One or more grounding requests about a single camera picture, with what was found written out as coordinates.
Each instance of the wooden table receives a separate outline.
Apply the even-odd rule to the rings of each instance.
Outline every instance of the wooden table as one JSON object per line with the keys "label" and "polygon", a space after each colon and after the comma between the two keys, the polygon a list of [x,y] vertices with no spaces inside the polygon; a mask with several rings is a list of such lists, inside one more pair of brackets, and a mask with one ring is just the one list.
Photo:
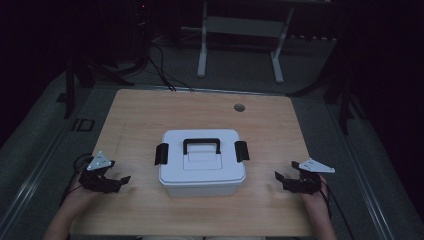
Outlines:
{"label": "wooden table", "polygon": [[[238,112],[235,104],[243,104]],[[234,129],[248,144],[246,180],[223,197],[170,198],[154,166],[170,129]],[[73,224],[72,234],[168,236],[308,236],[303,202],[283,190],[274,171],[298,179],[291,161],[308,159],[289,98],[224,93],[120,90],[93,154],[116,161],[107,177],[131,180],[102,195]]]}

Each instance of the black cable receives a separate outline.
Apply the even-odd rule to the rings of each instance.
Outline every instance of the black cable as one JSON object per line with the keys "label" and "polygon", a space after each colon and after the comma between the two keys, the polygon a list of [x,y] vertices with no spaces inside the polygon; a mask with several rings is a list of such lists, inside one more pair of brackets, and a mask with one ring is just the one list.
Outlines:
{"label": "black cable", "polygon": [[171,91],[176,91],[175,87],[172,86],[172,84],[170,84],[168,82],[168,80],[166,80],[166,78],[162,75],[162,72],[160,71],[159,67],[153,62],[153,60],[149,57],[149,61],[153,64],[153,66],[155,67],[156,71],[158,72],[158,75],[160,77],[160,79],[162,80],[163,84],[165,84],[165,86],[167,86],[169,88],[169,90]]}
{"label": "black cable", "polygon": [[[85,159],[84,159],[84,161],[83,161],[82,163],[80,163],[79,165],[77,165],[77,163],[78,163],[78,162],[79,162],[82,158],[84,158],[84,157],[88,157],[88,156],[90,156],[90,157],[89,157],[89,158],[85,158]],[[80,155],[79,157],[77,157],[77,158],[74,160],[74,162],[73,162],[73,164],[72,164],[73,169],[74,169],[74,172],[72,173],[71,179],[69,180],[68,185],[66,185],[65,190],[64,190],[64,191],[63,191],[63,193],[62,193],[62,197],[61,197],[61,199],[60,199],[59,207],[60,207],[60,206],[62,206],[63,201],[65,201],[66,196],[68,196],[68,194],[70,193],[69,189],[72,187],[72,184],[74,183],[74,179],[75,179],[75,177],[76,177],[76,176],[80,173],[80,168],[81,168],[81,166],[82,166],[82,165],[84,165],[85,163],[89,163],[89,161],[88,161],[88,160],[90,160],[90,161],[91,161],[92,159],[93,159],[93,157],[91,156],[91,153],[85,153],[85,154]]]}
{"label": "black cable", "polygon": [[66,196],[68,196],[69,194],[71,194],[71,192],[73,192],[73,191],[77,190],[77,189],[78,189],[78,188],[80,188],[80,187],[82,187],[82,184],[81,184],[81,185],[79,185],[78,187],[76,187],[76,188],[72,189],[71,191],[69,191],[69,192],[66,194]]}
{"label": "black cable", "polygon": [[154,43],[152,43],[152,46],[157,48],[159,50],[160,54],[161,54],[160,67],[158,67],[150,57],[149,57],[149,60],[153,64],[153,66],[156,68],[156,71],[158,71],[159,77],[162,79],[162,81],[165,83],[165,85],[167,85],[168,88],[171,87],[173,89],[171,91],[176,91],[175,87],[172,86],[172,84],[170,84],[168,79],[166,78],[165,75],[167,75],[168,77],[170,77],[171,80],[178,82],[178,83],[182,84],[183,86],[185,86],[186,88],[188,88],[190,90],[190,92],[194,92],[194,90],[191,87],[189,87],[187,84],[185,84],[182,81],[177,80],[176,78],[172,77],[170,74],[166,73],[165,70],[163,70],[163,61],[164,61],[163,51],[158,45],[156,45]]}
{"label": "black cable", "polygon": [[340,205],[339,205],[336,197],[334,196],[334,194],[331,191],[330,187],[324,181],[321,181],[321,182],[324,183],[324,185],[327,187],[327,190],[328,190],[329,195],[331,195],[331,197],[333,198],[334,202],[336,203],[337,208],[339,209],[339,212],[340,212],[340,214],[341,214],[341,216],[343,218],[343,221],[344,221],[344,223],[346,225],[346,228],[347,228],[347,230],[348,230],[348,232],[350,234],[351,239],[354,240],[355,238],[353,237],[352,230],[350,229],[350,226],[349,226],[349,224],[347,222],[346,216],[344,215],[344,213],[343,213],[343,211],[342,211],[342,209],[341,209],[341,207],[340,207]]}
{"label": "black cable", "polygon": [[327,205],[327,210],[328,210],[328,216],[330,217],[330,219],[331,219],[331,209],[330,209],[330,199],[329,198],[327,198],[327,196],[325,196],[325,194],[324,194],[324,192],[320,189],[319,190],[319,192],[321,193],[321,195],[322,195],[322,197],[324,198],[324,200],[325,200],[325,204]]}

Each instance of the black latch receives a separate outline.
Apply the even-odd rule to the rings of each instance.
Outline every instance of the black latch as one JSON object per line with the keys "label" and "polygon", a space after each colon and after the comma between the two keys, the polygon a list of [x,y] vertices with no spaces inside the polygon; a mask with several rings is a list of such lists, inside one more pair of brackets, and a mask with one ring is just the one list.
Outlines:
{"label": "black latch", "polygon": [[168,164],[168,143],[161,143],[156,147],[155,166],[159,164]]}
{"label": "black latch", "polygon": [[245,141],[237,141],[234,143],[236,149],[237,162],[250,160],[249,151],[247,151],[247,144]]}

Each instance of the small round hole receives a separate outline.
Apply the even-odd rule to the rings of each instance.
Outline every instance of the small round hole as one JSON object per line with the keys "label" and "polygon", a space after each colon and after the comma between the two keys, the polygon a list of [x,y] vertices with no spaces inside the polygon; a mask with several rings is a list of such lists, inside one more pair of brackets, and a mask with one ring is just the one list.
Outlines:
{"label": "small round hole", "polygon": [[236,105],[234,105],[234,109],[237,112],[244,112],[244,110],[246,110],[246,107],[241,103],[237,103]]}

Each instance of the black handle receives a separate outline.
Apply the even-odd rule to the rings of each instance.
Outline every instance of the black handle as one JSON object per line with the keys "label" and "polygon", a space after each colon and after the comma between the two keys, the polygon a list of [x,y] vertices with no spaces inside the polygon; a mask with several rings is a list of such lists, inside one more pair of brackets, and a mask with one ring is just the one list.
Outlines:
{"label": "black handle", "polygon": [[215,143],[216,144],[216,154],[221,154],[221,141],[219,138],[188,138],[184,139],[183,142],[183,151],[184,155],[187,155],[187,145],[190,143]]}
{"label": "black handle", "polygon": [[247,150],[247,143],[245,141],[237,141],[234,143],[234,146],[236,148],[237,162],[250,160],[249,151]]}
{"label": "black handle", "polygon": [[155,166],[159,164],[168,164],[168,151],[168,143],[161,143],[156,147]]}

